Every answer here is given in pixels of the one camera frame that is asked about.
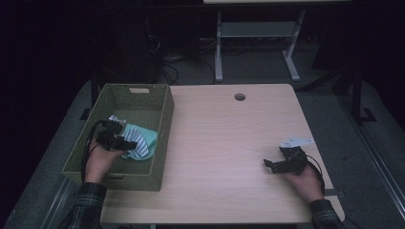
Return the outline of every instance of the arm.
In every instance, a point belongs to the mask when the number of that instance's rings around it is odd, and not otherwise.
[[[307,166],[299,176],[283,174],[283,177],[297,190],[309,204],[313,222],[320,229],[344,228],[330,201],[322,195],[321,186],[315,172]]]
[[[71,212],[58,228],[90,229],[100,228],[101,209],[107,188],[101,184],[114,160],[122,151],[106,151],[95,141],[92,142],[89,160],[86,164],[84,183],[80,186]]]

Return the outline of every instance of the black device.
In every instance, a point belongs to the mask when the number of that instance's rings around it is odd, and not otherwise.
[[[123,136],[119,135],[123,127],[118,122],[106,120],[102,122],[102,126],[105,127],[105,130],[98,133],[96,142],[104,149],[127,151],[137,148],[138,144],[135,141],[126,141]]]
[[[117,120],[118,119],[99,120],[98,122],[95,123],[95,125],[93,125],[92,129],[90,130],[89,135],[87,137],[86,147],[84,148],[83,157],[81,160],[81,180],[83,182],[84,182],[87,160],[89,159],[89,156],[93,150],[93,149],[90,150],[90,144],[92,142],[93,135],[95,134],[96,127],[98,126],[98,124],[102,124],[102,126],[105,128],[105,130],[98,133],[96,142],[97,142],[97,144],[101,145],[104,149],[106,149],[108,151],[110,149],[127,151],[127,150],[132,150],[132,149],[137,148],[138,144],[135,141],[126,141],[123,136],[119,135],[119,133],[121,133],[123,127]]]
[[[319,169],[308,161],[307,154],[303,151],[303,149],[301,149],[300,146],[291,148],[280,147],[280,151],[286,159],[285,161],[272,162],[264,159],[266,167],[270,168],[273,174],[294,173],[296,176],[299,176],[308,165],[313,169],[319,179],[322,194],[325,194],[325,181],[322,176],[322,170],[315,159],[312,158],[316,164],[318,164]]]
[[[272,162],[264,159],[266,167],[270,168],[273,174],[294,173],[300,175],[308,165],[306,153],[301,147],[283,148],[280,147],[285,161]]]

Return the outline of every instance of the table top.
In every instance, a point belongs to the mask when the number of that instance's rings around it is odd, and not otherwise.
[[[220,3],[317,3],[317,2],[351,2],[351,0],[203,0],[205,4]]]
[[[171,91],[175,110],[161,190],[108,191],[101,221],[310,222],[306,203],[263,162],[284,160],[278,147],[290,136],[312,138],[289,85],[172,86]],[[321,164],[326,189],[332,189],[316,144],[302,148]],[[337,196],[327,199],[343,219]]]

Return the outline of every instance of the cloth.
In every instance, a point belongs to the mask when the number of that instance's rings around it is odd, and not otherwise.
[[[341,229],[344,228],[340,218],[337,216],[330,201],[327,199],[318,199],[309,204],[312,213],[312,219],[319,229]]]
[[[60,229],[98,229],[101,209],[107,188],[98,183],[83,183],[75,199],[73,209],[59,224]]]
[[[135,141],[138,145],[135,150],[129,150],[122,158],[145,160],[150,158],[156,149],[158,133],[137,125],[127,124],[122,136],[127,141]]]

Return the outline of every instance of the green plastic basket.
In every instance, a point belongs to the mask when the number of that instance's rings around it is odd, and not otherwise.
[[[146,160],[118,158],[103,183],[109,189],[159,191],[174,110],[168,85],[106,84],[90,113],[62,174],[81,183],[81,159],[92,126],[115,115],[128,123],[158,132],[155,154]],[[102,130],[96,129],[94,137]]]

